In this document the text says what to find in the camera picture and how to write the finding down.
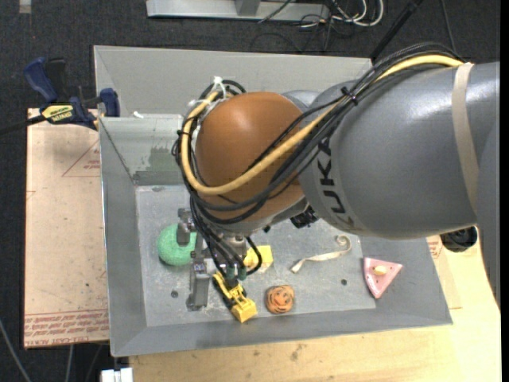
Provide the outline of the pale grey metal gripper finger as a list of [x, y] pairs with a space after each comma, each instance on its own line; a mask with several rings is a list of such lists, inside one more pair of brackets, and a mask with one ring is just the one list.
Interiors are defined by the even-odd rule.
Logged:
[[193, 263], [190, 273], [190, 294], [186, 301], [189, 310], [200, 310], [208, 305], [210, 274], [205, 262]]
[[190, 209], [178, 209], [177, 215], [177, 243], [179, 246], [187, 246], [191, 241], [191, 233], [196, 231]]

